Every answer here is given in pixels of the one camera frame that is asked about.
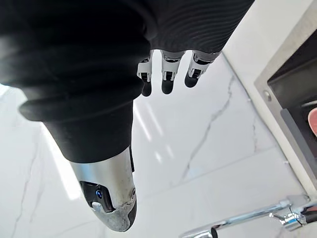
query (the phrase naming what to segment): gray marble vein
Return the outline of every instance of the gray marble vein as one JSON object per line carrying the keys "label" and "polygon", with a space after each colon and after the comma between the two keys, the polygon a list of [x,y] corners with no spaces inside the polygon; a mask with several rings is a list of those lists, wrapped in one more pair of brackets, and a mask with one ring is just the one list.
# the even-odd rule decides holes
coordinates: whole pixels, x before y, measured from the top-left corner
{"label": "gray marble vein", "polygon": [[45,191],[45,181],[44,181],[44,176],[43,176],[43,172],[44,172],[44,161],[41,160],[40,163],[41,163],[41,167],[40,167],[40,177],[39,177],[40,185],[39,185],[38,193],[37,193],[37,195],[36,195],[35,206],[34,206],[34,208],[33,208],[33,210],[32,210],[31,215],[30,215],[30,220],[29,220],[30,223],[33,222],[33,219],[34,219],[36,210],[37,210],[37,208],[39,207],[39,204],[40,204],[40,202],[41,202],[43,193],[44,193],[44,191]]}
{"label": "gray marble vein", "polygon": [[38,132],[37,136],[33,136],[34,142],[36,143],[36,148],[34,150],[34,154],[32,156],[32,160],[31,160],[30,167],[29,167],[29,170],[28,170],[28,174],[27,174],[26,180],[24,182],[23,193],[22,193],[22,198],[21,198],[21,202],[20,202],[20,213],[17,216],[17,218],[15,219],[14,227],[13,227],[12,234],[11,234],[11,238],[14,237],[16,229],[17,229],[17,225],[18,225],[18,223],[19,223],[19,221],[20,221],[20,219],[22,217],[22,214],[23,214],[24,199],[25,199],[25,196],[26,196],[26,192],[28,190],[29,182],[31,180],[33,165],[34,165],[34,162],[35,162],[36,158],[38,157],[38,153],[39,153],[39,140],[38,140],[39,134],[40,133]]}
{"label": "gray marble vein", "polygon": [[74,230],[74,229],[76,229],[76,228],[79,228],[79,227],[81,227],[81,226],[84,226],[84,225],[87,225],[87,224],[90,224],[90,223],[93,223],[93,222],[96,222],[96,221],[88,221],[88,222],[80,223],[80,224],[75,225],[75,226],[73,226],[73,227],[67,228],[67,229],[64,230],[64,231],[61,231],[61,232],[59,232],[59,233],[57,233],[57,234],[51,236],[50,238],[57,238],[57,237],[59,237],[59,236],[65,234],[66,232],[72,231],[72,230]]}
{"label": "gray marble vein", "polygon": [[230,81],[229,81],[228,88],[227,88],[227,95],[228,95],[227,100],[226,100],[225,104],[224,104],[217,112],[215,112],[214,114],[212,114],[211,119],[210,119],[210,121],[209,121],[209,123],[208,123],[208,126],[207,126],[207,128],[206,128],[206,130],[205,130],[205,133],[204,133],[202,139],[199,141],[199,143],[197,144],[197,146],[195,147],[195,149],[193,150],[193,152],[192,152],[191,155],[190,155],[189,161],[188,161],[187,166],[186,166],[186,168],[185,168],[185,170],[184,170],[184,172],[183,172],[183,175],[182,175],[182,179],[181,179],[181,180],[184,180],[185,177],[187,176],[188,171],[189,171],[189,169],[190,169],[190,166],[191,166],[191,163],[192,163],[193,159],[195,158],[195,156],[197,155],[197,153],[200,151],[201,147],[202,147],[202,146],[204,145],[204,143],[206,142],[206,140],[207,140],[207,138],[208,138],[209,131],[210,131],[210,129],[211,129],[212,123],[213,123],[215,120],[217,120],[219,117],[221,117],[222,114],[223,114],[223,113],[227,110],[227,108],[229,107],[230,101],[231,101],[231,98],[232,98],[231,86],[232,86],[232,84],[233,84],[233,82],[234,82],[234,79],[235,79],[235,77],[234,77],[234,75],[233,75],[233,76],[231,77]]}
{"label": "gray marble vein", "polygon": [[255,115],[254,119],[253,119],[253,123],[252,123],[252,128],[253,128],[253,135],[252,135],[253,153],[256,153],[258,151],[258,136],[257,136],[256,123],[257,123],[257,116]]}

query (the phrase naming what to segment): robotic finger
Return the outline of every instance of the robotic finger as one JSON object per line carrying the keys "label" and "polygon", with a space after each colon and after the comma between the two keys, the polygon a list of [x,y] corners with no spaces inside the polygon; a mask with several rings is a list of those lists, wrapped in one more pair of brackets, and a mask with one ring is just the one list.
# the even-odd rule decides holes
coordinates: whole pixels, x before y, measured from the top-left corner
{"label": "robotic finger", "polygon": [[149,96],[152,92],[152,56],[153,51],[150,51],[150,56],[138,64],[137,76],[144,82],[142,95],[145,97]]}
{"label": "robotic finger", "polygon": [[184,51],[172,53],[161,51],[162,53],[162,92],[170,94],[173,90],[174,79],[178,71],[180,60],[184,55]]}
{"label": "robotic finger", "polygon": [[190,60],[188,73],[185,77],[185,85],[188,88],[194,87],[198,79],[206,72],[210,64],[218,57],[219,53],[207,54],[200,51],[193,51]]}

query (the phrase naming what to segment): silver metal arm segment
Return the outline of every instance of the silver metal arm segment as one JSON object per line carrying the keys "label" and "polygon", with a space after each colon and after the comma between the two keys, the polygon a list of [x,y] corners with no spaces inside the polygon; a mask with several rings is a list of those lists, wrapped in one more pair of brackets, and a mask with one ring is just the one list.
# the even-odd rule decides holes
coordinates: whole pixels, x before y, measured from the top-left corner
{"label": "silver metal arm segment", "polygon": [[269,216],[278,219],[288,231],[296,230],[312,222],[317,222],[317,201],[310,202],[306,195],[288,196],[272,206],[208,224],[180,235],[180,238],[218,238],[217,231]]}
{"label": "silver metal arm segment", "polygon": [[128,230],[136,215],[136,191],[132,177],[130,149],[96,163],[71,166],[88,205],[110,229]]}

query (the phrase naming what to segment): black fingertip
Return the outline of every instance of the black fingertip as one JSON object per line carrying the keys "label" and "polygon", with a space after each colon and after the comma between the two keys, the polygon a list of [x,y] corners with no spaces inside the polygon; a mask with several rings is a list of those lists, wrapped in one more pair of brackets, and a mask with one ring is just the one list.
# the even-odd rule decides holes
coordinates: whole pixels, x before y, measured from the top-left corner
{"label": "black fingertip", "polygon": [[170,94],[173,90],[174,81],[163,80],[162,91],[164,94]]}
{"label": "black fingertip", "polygon": [[218,238],[218,233],[215,228],[211,228],[211,236],[212,238]]}
{"label": "black fingertip", "polygon": [[150,96],[150,94],[152,93],[152,85],[151,82],[144,82],[144,87],[142,90],[142,95],[145,97]]}
{"label": "black fingertip", "polygon": [[185,77],[185,85],[188,87],[188,88],[192,88],[194,87],[198,82],[198,79],[197,78],[191,78],[188,74],[186,74],[186,77]]}

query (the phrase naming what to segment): marble tile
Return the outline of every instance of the marble tile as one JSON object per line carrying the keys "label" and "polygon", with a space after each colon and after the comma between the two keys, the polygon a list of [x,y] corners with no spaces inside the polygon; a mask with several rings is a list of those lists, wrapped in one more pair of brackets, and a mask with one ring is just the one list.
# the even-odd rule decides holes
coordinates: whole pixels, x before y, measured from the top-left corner
{"label": "marble tile", "polygon": [[[173,92],[164,95],[160,53],[155,52],[153,93],[135,100],[136,171],[141,166],[156,168],[141,172],[147,175],[147,183],[138,189],[141,198],[276,146],[223,56],[196,87],[185,87],[190,56],[187,52],[181,61]],[[135,176],[138,184],[138,173]]]}
{"label": "marble tile", "polygon": [[[138,204],[138,219],[128,232],[107,230],[107,234],[114,238],[178,237],[198,226],[269,206],[301,192],[283,154],[272,148],[142,201]],[[266,217],[218,234],[222,238],[267,238],[279,230],[280,223]]]}

